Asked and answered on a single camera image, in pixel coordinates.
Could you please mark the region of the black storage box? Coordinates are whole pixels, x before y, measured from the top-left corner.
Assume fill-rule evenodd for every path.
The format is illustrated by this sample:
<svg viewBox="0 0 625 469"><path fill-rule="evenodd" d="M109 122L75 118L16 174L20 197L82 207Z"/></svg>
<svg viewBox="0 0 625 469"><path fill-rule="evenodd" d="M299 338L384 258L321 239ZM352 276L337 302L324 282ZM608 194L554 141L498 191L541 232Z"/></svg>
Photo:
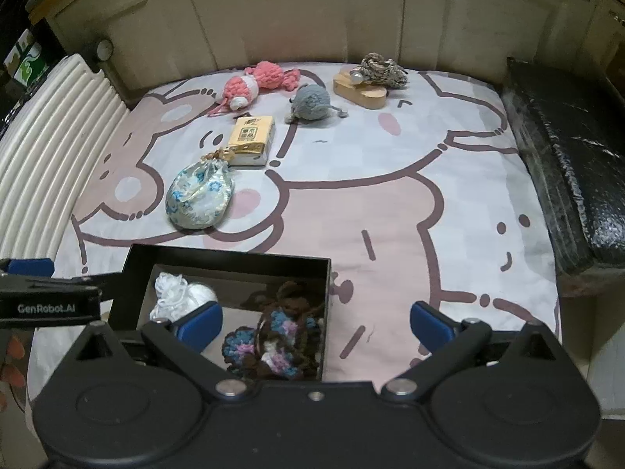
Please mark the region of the black storage box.
<svg viewBox="0 0 625 469"><path fill-rule="evenodd" d="M273 297L282 284L292 281L314 306L324 307L321 366L315 379L320 380L331 271L330 260L320 257L134 245L126 257L121 291L113 300L109 322L116 330L141 328L156 305L156 277L161 272L182 275L190 283L211 287L217 295L223 327L201 354L227 369L221 354L226 335L241 326L256 326L262 313L261 297Z"/></svg>

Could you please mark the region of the blue floral silk pouch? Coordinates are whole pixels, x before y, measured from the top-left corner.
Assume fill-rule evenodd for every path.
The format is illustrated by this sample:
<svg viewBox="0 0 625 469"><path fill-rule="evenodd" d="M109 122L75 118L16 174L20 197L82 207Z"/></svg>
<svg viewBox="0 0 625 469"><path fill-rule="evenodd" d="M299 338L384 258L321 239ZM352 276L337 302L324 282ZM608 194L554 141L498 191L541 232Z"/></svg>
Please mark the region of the blue floral silk pouch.
<svg viewBox="0 0 625 469"><path fill-rule="evenodd" d="M204 230L223 218L234 193L233 158L228 148L218 148L178 173L165 196L165 213L174 226Z"/></svg>

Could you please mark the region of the yellow tissue pack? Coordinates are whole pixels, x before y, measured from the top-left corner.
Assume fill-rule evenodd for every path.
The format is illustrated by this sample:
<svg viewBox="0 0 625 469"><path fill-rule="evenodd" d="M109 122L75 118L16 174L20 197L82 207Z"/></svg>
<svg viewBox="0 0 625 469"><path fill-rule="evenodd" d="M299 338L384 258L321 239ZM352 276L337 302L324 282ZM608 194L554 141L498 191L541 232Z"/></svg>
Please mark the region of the yellow tissue pack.
<svg viewBox="0 0 625 469"><path fill-rule="evenodd" d="M229 164L239 167L265 166L274 131L275 122L270 115L238 118L227 146L231 154Z"/></svg>

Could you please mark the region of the pink crochet doll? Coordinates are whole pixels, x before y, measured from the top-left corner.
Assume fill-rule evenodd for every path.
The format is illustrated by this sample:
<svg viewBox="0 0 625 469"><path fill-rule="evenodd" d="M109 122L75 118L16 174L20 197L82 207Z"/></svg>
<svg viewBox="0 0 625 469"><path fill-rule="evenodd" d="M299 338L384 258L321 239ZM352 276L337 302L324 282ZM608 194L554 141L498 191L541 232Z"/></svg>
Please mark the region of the pink crochet doll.
<svg viewBox="0 0 625 469"><path fill-rule="evenodd" d="M295 91L299 87L300 78L298 69L284 70L271 61L260 61L256 66L246 68L243 73L226 82L219 104L209 111L209 115L246 109L263 90Z"/></svg>

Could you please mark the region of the grey crochet mouse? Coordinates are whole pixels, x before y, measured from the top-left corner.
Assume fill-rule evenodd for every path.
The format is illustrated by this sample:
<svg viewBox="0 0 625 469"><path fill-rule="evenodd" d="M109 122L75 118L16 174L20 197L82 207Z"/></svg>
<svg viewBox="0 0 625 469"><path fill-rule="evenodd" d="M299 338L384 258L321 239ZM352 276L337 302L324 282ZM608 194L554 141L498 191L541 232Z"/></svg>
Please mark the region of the grey crochet mouse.
<svg viewBox="0 0 625 469"><path fill-rule="evenodd" d="M329 118L333 112L340 119L348 117L348 112L334 106L324 87L319 85L305 85L296 90L296 94L289 100L289 114L285 117L287 124L296 121L314 122Z"/></svg>

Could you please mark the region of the brown blue crochet flower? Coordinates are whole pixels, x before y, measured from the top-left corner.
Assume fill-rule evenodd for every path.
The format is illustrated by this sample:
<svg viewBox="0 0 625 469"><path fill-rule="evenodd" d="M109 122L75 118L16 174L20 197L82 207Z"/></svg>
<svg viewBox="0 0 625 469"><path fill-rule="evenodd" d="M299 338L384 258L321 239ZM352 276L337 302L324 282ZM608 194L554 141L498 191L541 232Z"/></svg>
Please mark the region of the brown blue crochet flower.
<svg viewBox="0 0 625 469"><path fill-rule="evenodd" d="M324 307L314 306L295 282L259 301L256 326L226 335L221 354L227 370L247 380L314 380L320 372Z"/></svg>

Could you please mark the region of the white ribbed suitcase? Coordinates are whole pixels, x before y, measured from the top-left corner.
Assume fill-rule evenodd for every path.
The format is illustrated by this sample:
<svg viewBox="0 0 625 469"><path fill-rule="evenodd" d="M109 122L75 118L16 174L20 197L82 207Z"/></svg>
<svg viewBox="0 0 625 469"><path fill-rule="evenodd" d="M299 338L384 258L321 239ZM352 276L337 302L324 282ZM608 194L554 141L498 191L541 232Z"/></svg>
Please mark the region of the white ribbed suitcase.
<svg viewBox="0 0 625 469"><path fill-rule="evenodd" d="M74 206L129 109L102 71L64 57L1 138L1 256L56 256Z"/></svg>

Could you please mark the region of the cartoon bear bed sheet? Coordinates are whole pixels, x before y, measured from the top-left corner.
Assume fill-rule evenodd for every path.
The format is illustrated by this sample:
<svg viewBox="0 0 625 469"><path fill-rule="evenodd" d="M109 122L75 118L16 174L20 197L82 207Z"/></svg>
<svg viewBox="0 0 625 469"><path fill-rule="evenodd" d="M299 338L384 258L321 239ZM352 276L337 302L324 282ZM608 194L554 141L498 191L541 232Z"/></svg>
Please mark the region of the cartoon bear bed sheet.
<svg viewBox="0 0 625 469"><path fill-rule="evenodd" d="M545 217L495 88L413 71L384 108L334 97L345 118L291 124L289 94L265 92L249 113L274 119L267 163L233 171L218 226L181 231L165 194L227 144L235 115L213 113L227 79L172 82L127 115L70 216L57 276L118 271L135 243L326 257L329 380L382 384L420 363L417 301L502 330L561 327Z"/></svg>

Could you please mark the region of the green white box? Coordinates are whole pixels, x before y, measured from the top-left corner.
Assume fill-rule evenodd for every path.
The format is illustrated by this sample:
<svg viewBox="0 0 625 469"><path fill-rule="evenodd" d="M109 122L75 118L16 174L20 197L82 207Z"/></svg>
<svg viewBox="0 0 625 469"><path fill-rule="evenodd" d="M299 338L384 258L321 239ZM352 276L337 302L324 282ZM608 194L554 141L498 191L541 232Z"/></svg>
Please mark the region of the green white box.
<svg viewBox="0 0 625 469"><path fill-rule="evenodd" d="M22 32L7 54L3 66L9 76L24 88L32 86L50 68L41 55L41 46L29 29Z"/></svg>

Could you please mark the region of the wooden block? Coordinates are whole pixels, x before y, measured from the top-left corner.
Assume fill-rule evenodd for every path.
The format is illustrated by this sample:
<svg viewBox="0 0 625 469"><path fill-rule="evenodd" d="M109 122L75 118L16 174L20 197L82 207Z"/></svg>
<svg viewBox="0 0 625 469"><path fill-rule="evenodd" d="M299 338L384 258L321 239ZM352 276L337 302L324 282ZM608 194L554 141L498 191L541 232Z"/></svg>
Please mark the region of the wooden block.
<svg viewBox="0 0 625 469"><path fill-rule="evenodd" d="M346 71L340 71L334 76L333 89L338 97L369 110L382 109L387 103L386 88L368 84L354 85Z"/></svg>

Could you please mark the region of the beige cabinet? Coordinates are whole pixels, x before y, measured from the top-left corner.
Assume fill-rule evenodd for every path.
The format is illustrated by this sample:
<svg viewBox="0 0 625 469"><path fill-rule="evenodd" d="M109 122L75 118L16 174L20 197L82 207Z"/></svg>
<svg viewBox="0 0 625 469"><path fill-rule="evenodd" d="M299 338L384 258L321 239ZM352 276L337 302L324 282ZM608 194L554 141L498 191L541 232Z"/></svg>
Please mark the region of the beige cabinet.
<svg viewBox="0 0 625 469"><path fill-rule="evenodd" d="M69 53L97 39L131 93L257 61L347 61L500 82L509 57L624 82L624 0L29 0Z"/></svg>

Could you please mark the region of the brown grey knitted ornament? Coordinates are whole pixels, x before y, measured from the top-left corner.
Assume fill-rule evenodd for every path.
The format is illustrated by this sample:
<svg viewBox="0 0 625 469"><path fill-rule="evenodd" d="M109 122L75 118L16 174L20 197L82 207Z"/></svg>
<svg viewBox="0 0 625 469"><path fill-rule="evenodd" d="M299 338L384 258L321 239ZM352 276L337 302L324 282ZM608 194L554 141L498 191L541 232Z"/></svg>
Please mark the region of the brown grey knitted ornament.
<svg viewBox="0 0 625 469"><path fill-rule="evenodd" d="M362 58L359 71L365 82L391 89L404 89L408 85L408 72L392 58L379 53L369 53Z"/></svg>

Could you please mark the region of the white drawstring pouch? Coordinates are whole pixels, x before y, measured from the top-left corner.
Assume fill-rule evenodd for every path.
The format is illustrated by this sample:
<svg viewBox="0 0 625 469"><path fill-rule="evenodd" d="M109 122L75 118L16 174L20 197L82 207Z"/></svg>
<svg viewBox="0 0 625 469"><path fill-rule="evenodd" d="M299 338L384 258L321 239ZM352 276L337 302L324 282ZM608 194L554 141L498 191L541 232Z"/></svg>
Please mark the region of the white drawstring pouch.
<svg viewBox="0 0 625 469"><path fill-rule="evenodd" d="M149 312L150 321L176 322L206 303L216 302L214 290L201 283L190 283L182 275L161 272L155 279L156 305Z"/></svg>

